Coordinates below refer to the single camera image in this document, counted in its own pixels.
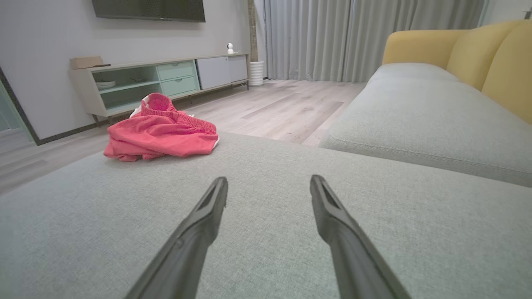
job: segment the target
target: brown box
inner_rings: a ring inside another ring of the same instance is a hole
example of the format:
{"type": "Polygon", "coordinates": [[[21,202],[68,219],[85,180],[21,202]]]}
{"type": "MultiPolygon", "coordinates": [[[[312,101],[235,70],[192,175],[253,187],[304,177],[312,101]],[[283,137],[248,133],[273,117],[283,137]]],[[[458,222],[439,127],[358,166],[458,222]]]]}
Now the brown box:
{"type": "Polygon", "coordinates": [[[72,70],[92,68],[95,65],[102,65],[103,59],[100,56],[74,57],[70,59],[72,70]]]}

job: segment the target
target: tree trunk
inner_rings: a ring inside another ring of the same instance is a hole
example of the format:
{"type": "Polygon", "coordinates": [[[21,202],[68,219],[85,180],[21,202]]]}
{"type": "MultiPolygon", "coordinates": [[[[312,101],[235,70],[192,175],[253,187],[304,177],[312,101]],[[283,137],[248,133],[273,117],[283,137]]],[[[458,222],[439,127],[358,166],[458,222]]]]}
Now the tree trunk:
{"type": "Polygon", "coordinates": [[[252,62],[259,61],[257,53],[257,29],[255,24],[255,1],[247,0],[247,13],[250,16],[250,40],[251,40],[251,56],[252,62]]]}

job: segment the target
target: cabinet top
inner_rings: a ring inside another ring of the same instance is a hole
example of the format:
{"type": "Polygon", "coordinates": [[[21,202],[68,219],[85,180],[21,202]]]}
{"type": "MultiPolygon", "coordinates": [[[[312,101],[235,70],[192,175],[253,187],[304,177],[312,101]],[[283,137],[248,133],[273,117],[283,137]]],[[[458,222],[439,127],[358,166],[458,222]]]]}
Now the cabinet top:
{"type": "Polygon", "coordinates": [[[174,59],[155,60],[155,61],[142,61],[142,62],[133,62],[133,63],[113,64],[113,65],[110,65],[108,67],[86,68],[86,69],[70,70],[70,71],[90,71],[90,72],[94,72],[94,71],[104,71],[104,70],[114,70],[114,69],[124,69],[124,68],[131,68],[131,67],[139,67],[139,66],[143,66],[143,65],[166,64],[166,63],[186,61],[186,60],[194,60],[194,59],[214,58],[214,57],[229,57],[229,56],[244,56],[244,55],[247,55],[247,53],[195,56],[195,57],[174,58],[174,59]]]}

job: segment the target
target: white plant pot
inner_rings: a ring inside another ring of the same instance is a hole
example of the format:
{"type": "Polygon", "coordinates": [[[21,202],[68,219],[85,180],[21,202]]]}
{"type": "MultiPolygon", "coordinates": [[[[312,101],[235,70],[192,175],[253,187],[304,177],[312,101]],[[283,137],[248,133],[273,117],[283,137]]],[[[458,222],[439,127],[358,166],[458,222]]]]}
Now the white plant pot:
{"type": "Polygon", "coordinates": [[[264,61],[256,61],[250,63],[251,78],[250,86],[264,85],[264,61]]]}

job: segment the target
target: wall-mounted television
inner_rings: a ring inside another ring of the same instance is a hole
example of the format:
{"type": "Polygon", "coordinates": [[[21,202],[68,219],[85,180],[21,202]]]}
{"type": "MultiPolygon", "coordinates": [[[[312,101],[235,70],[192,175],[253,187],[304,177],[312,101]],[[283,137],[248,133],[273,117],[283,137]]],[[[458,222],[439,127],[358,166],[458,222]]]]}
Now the wall-mounted television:
{"type": "Polygon", "coordinates": [[[98,18],[205,22],[203,0],[93,0],[98,18]]]}

